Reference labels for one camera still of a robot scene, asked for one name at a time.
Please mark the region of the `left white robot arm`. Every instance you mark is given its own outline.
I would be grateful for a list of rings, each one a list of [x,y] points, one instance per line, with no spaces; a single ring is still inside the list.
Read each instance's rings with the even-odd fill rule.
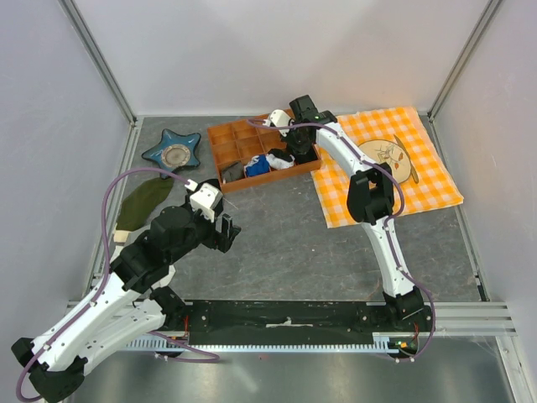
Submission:
[[[39,399],[60,402],[137,336],[180,327],[184,304],[169,287],[172,265],[200,245],[226,253],[240,232],[220,208],[209,214],[189,203],[165,208],[51,329],[13,344],[23,366],[18,382],[28,380]]]

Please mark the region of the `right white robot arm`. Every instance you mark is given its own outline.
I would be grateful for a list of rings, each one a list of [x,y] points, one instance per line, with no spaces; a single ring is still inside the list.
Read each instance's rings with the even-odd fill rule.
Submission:
[[[404,330],[424,309],[420,288],[412,281],[395,233],[394,194],[402,190],[386,163],[376,163],[346,135],[335,115],[320,112],[310,96],[289,103],[292,115],[272,112],[269,121],[295,154],[307,154],[316,144],[347,174],[347,210],[362,224],[373,246],[383,281],[387,307],[384,320],[393,330]]]

